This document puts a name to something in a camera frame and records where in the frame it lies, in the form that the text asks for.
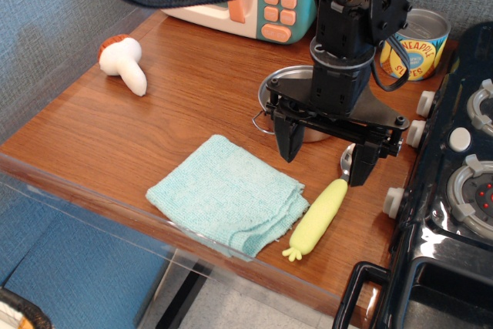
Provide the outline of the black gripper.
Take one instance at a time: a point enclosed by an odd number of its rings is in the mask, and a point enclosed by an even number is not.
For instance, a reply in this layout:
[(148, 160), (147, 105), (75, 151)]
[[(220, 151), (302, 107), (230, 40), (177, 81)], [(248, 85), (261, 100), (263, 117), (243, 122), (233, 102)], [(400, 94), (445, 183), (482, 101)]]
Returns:
[(312, 40), (310, 55), (313, 75), (310, 98), (317, 111), (296, 113), (294, 101), (282, 98), (268, 83), (271, 104), (267, 107), (273, 119), (274, 134), (281, 157), (292, 162), (304, 142), (305, 129), (356, 143), (350, 165), (349, 186), (363, 186), (380, 157), (396, 156), (401, 149), (401, 134), (409, 121), (379, 101), (368, 86), (375, 72), (370, 47), (353, 58), (336, 56), (320, 42)]

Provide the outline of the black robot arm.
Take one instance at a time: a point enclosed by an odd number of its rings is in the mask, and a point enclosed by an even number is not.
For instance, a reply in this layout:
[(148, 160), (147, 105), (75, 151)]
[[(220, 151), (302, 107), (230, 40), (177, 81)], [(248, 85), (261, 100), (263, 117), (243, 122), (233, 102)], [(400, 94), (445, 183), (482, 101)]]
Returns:
[(266, 81), (266, 112), (280, 155), (293, 160), (306, 129), (354, 144), (348, 183), (362, 186), (377, 161), (396, 156), (409, 121), (380, 101), (369, 82), (377, 78), (375, 54), (397, 44), (407, 26), (407, 0), (316, 0), (313, 66), (306, 78), (275, 74)]

